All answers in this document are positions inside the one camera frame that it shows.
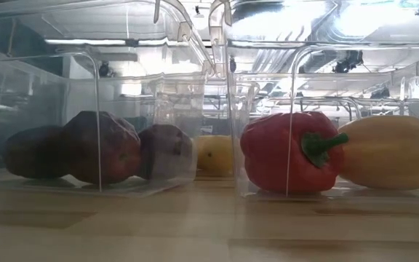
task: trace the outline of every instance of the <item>yellow bell pepper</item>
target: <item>yellow bell pepper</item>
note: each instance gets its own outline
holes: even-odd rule
[[[229,173],[232,172],[233,152],[230,135],[204,135],[197,139],[198,162],[200,170]]]
[[[341,128],[348,136],[340,177],[360,186],[419,189],[419,119],[371,116]]]

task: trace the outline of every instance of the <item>dark red apple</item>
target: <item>dark red apple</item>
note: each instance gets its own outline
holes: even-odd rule
[[[100,120],[100,137],[97,118]],[[69,173],[86,183],[98,185],[122,182],[134,175],[140,165],[140,139],[135,128],[108,112],[80,112],[64,126],[63,142],[68,153]]]
[[[3,161],[14,175],[33,179],[61,178],[68,174],[60,145],[62,127],[31,128],[11,136],[3,145]]]
[[[138,136],[142,164],[137,176],[146,180],[166,180],[194,175],[192,141],[178,127],[154,124]]]

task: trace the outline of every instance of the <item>wooden table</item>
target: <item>wooden table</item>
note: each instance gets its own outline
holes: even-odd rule
[[[144,199],[0,191],[0,261],[417,259],[419,203],[251,201],[204,175]]]

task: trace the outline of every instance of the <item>green stem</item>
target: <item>green stem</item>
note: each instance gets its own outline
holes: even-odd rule
[[[310,154],[319,155],[319,154],[323,154],[324,152],[328,152],[331,148],[335,146],[339,146],[340,144],[347,143],[348,136],[345,133],[341,133],[330,139],[317,140],[317,141],[312,141],[312,142],[313,143],[309,143],[307,145],[308,152]]]
[[[348,142],[348,136],[345,133],[336,135],[333,138],[323,139],[317,133],[308,132],[303,135],[301,145],[305,156],[312,164],[321,168],[329,160],[327,152],[341,144]]]

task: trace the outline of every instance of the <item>clear plastic container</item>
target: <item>clear plastic container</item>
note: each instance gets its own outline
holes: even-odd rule
[[[412,153],[404,135],[410,132],[411,124],[407,123],[408,129],[397,128],[404,123],[403,118],[396,122],[391,137],[402,138],[402,144],[391,144],[394,151],[387,154],[373,138],[377,130],[365,131],[366,126],[361,129],[363,139],[370,139],[374,146],[370,150],[375,150],[375,155],[361,162],[350,153],[360,155],[360,150],[365,150],[352,131],[344,131],[351,132],[350,141],[339,141],[343,143],[343,155],[340,150],[328,151],[329,159],[320,154],[324,148],[312,149],[311,144],[318,142],[308,139],[317,137],[303,140],[303,135],[297,135],[328,126],[329,135],[322,132],[319,137],[332,138],[337,129],[348,130],[344,125],[368,116],[419,118],[419,1],[338,3],[216,1],[212,6],[210,30],[215,32],[212,44],[216,70],[227,78],[229,100],[251,92],[237,88],[241,84],[256,83],[260,87],[251,107],[240,110],[235,103],[230,106],[231,118],[237,123],[233,126],[238,127],[233,129],[234,170],[243,196],[419,202],[419,171],[402,171],[403,167],[419,168],[419,155]],[[362,25],[363,17],[369,19]],[[299,117],[292,121],[288,115],[276,115],[311,111],[322,113],[328,120],[318,120],[315,127],[315,120],[306,114],[296,114]],[[239,121],[247,115],[249,121]],[[379,156],[389,161],[376,160]],[[398,156],[402,156],[401,163],[395,164]],[[375,172],[363,175],[346,171],[340,167],[341,162],[347,163],[347,168],[352,168],[350,163],[368,163]],[[393,171],[383,174],[381,170]],[[350,178],[350,172],[362,180]],[[324,181],[321,177],[332,174],[334,178],[339,173],[335,180]],[[413,175],[418,182],[396,186],[402,179],[394,173]],[[388,175],[388,179],[383,181],[378,174]]]
[[[0,4],[0,188],[191,182],[211,72],[178,1]]]
[[[234,98],[233,102],[242,110],[249,108],[257,91],[256,83],[241,84],[239,89],[246,90],[248,96]],[[203,122],[198,139],[198,165],[201,175],[230,177],[233,172],[233,148],[231,131],[240,122],[248,120],[228,117],[228,90],[226,81],[210,79],[204,89]]]

